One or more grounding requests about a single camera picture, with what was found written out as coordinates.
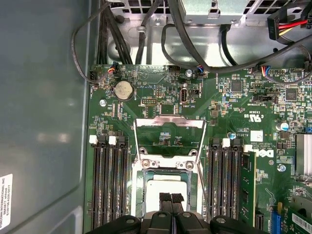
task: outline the white label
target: white label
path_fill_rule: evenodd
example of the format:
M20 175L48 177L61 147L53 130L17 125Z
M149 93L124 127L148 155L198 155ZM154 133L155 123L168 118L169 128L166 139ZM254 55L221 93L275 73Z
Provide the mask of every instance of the white label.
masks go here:
M250 131L250 141L263 142L263 131Z
M312 225L310 223L307 223L302 218L299 218L295 214L292 214L292 221L297 224L299 227L306 230L308 233L312 234Z
M13 174L0 177L0 230L11 222Z

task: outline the integrated circuit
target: integrated circuit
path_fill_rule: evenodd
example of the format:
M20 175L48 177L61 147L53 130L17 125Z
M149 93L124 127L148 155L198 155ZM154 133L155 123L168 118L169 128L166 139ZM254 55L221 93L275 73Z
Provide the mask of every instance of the integrated circuit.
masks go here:
M231 82L231 92L241 93L243 90L243 84L240 80L232 80Z
M297 89L286 89L286 101L297 101L298 90Z

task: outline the red wire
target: red wire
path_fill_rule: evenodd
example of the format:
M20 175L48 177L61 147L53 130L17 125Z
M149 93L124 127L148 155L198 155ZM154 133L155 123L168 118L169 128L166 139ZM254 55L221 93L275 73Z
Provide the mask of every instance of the red wire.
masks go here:
M280 26L278 27L278 29L292 28L292 27L296 27L296 26L298 26L298 25L305 24L305 23L307 23L307 22L308 22L308 20L306 19L306 20L299 21L299 22L296 22L296 23L290 23L290 24L280 25Z

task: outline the blue pcie slot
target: blue pcie slot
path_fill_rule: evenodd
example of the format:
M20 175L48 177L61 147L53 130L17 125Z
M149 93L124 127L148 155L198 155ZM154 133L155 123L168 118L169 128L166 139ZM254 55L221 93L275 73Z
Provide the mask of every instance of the blue pcie slot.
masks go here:
M281 234L281 216L276 211L271 213L271 234Z

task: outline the motherboard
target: motherboard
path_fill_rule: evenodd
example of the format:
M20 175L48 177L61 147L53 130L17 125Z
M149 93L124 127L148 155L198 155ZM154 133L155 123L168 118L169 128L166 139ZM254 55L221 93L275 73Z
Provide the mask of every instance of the motherboard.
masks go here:
M111 69L95 65L94 78ZM291 82L302 69L274 69ZM159 209L226 215L268 233L312 233L312 82L120 65L90 86L84 232Z

